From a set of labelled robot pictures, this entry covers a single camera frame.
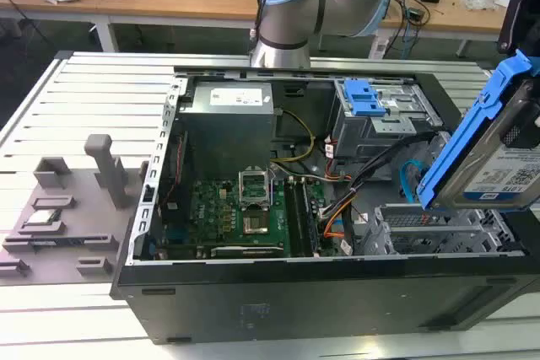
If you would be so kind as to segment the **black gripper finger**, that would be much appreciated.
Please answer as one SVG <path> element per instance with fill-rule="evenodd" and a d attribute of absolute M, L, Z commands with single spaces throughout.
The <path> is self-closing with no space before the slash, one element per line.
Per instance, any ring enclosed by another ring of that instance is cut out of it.
<path fill-rule="evenodd" d="M 499 33 L 498 52 L 539 56 L 539 0 L 510 0 Z"/>
<path fill-rule="evenodd" d="M 509 122 L 500 136 L 508 148 L 539 146 L 539 80 L 525 81 L 505 107 Z"/>

